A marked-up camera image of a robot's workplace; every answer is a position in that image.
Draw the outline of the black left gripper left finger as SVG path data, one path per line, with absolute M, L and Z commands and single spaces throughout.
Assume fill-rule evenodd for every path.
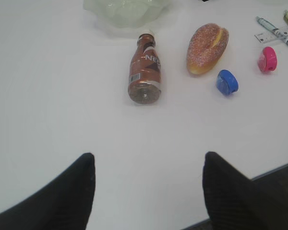
M 84 230 L 95 189 L 95 158 L 85 153 L 42 189 L 1 212 L 0 230 Z

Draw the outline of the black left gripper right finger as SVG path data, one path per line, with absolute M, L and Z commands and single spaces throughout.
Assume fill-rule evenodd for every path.
M 288 206 L 216 152 L 205 155 L 204 201 L 215 230 L 288 230 Z

